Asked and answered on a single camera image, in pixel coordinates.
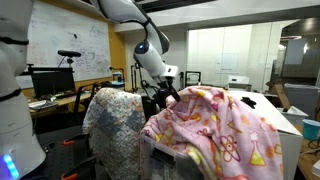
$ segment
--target desk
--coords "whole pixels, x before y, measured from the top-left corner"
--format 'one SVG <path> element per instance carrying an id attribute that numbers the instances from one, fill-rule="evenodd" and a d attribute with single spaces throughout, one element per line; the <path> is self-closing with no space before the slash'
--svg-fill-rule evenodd
<path id="1" fill-rule="evenodd" d="M 90 96 L 91 96 L 91 93 L 82 94 L 81 97 L 80 97 L 80 101 L 89 99 Z M 57 100 L 56 102 L 59 103 L 58 106 L 53 107 L 53 108 L 43 109 L 43 110 L 40 110 L 40 111 L 30 109 L 30 114 L 31 114 L 32 118 L 38 118 L 38 117 L 43 117 L 43 116 L 46 116 L 46 115 L 50 115 L 50 114 L 59 112 L 60 111 L 58 109 L 59 107 L 67 106 L 69 104 L 74 103 L 75 101 L 76 101 L 76 96 L 69 97 L 69 98 L 64 98 L 64 99 L 61 99 L 61 100 Z"/>
<path id="2" fill-rule="evenodd" d="M 298 131 L 300 131 L 302 133 L 301 126 L 296 125 L 295 127 L 297 128 Z M 308 147 L 308 143 L 309 143 L 309 140 L 303 139 L 302 146 L 301 146 L 302 151 L 305 152 L 305 151 L 311 150 Z M 319 155 L 318 155 L 318 157 L 316 157 L 314 154 L 300 154 L 298 166 L 299 166 L 302 174 L 304 175 L 304 177 L 307 180 L 319 180 L 320 179 L 320 177 L 318 177 L 312 173 L 312 166 L 318 160 L 320 160 Z"/>

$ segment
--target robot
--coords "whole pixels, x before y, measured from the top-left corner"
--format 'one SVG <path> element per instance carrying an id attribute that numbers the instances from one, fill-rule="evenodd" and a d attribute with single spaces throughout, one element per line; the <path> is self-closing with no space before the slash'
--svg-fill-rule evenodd
<path id="1" fill-rule="evenodd" d="M 166 65 L 161 59 L 170 42 L 142 8 L 132 0 L 91 2 L 109 21 L 134 22 L 144 27 L 146 36 L 136 46 L 134 59 L 178 101 L 179 96 L 172 87 L 178 67 Z M 45 160 L 45 153 L 33 133 L 27 99 L 15 79 L 27 65 L 33 4 L 34 0 L 0 0 L 0 179 L 20 179 Z"/>

